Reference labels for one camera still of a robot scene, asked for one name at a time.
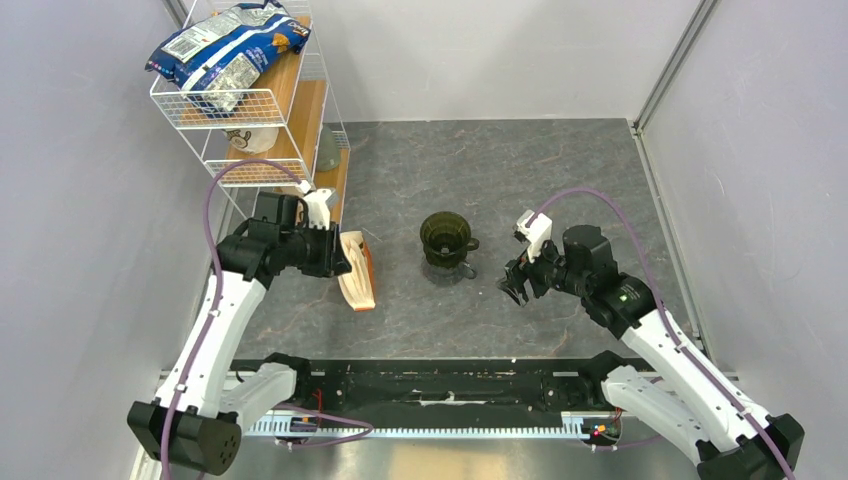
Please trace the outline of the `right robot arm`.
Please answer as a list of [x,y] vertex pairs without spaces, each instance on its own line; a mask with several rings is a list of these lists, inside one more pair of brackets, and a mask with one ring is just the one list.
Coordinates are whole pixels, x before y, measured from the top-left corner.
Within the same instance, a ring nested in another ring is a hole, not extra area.
[[682,332],[642,280],[618,269],[600,228],[578,225],[551,239],[549,219],[520,220],[527,244],[505,266],[499,289],[516,303],[557,291],[579,298],[590,319],[645,360],[661,388],[611,351],[590,360],[577,382],[588,408],[608,403],[672,443],[702,479],[790,479],[805,431],[790,414],[772,415],[731,382]]

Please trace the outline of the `dark green coffee dripper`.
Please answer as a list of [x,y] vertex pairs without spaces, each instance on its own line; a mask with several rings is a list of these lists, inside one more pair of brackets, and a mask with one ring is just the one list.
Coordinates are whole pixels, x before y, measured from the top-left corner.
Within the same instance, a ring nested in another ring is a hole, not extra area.
[[419,238],[425,261],[434,267],[453,269],[465,262],[469,252],[479,248],[469,222],[461,215],[440,211],[421,223]]

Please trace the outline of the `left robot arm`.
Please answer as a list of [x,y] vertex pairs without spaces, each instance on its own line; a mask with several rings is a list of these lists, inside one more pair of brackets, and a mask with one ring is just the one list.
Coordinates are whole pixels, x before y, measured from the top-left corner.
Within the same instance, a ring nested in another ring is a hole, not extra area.
[[174,466],[221,475],[246,431],[284,402],[307,405],[314,383],[308,360],[272,354],[239,385],[225,387],[249,320],[282,271],[316,278],[351,272],[332,219],[332,188],[303,195],[259,193],[251,217],[212,247],[212,271],[197,320],[180,356],[148,402],[130,407],[127,423],[170,478]]

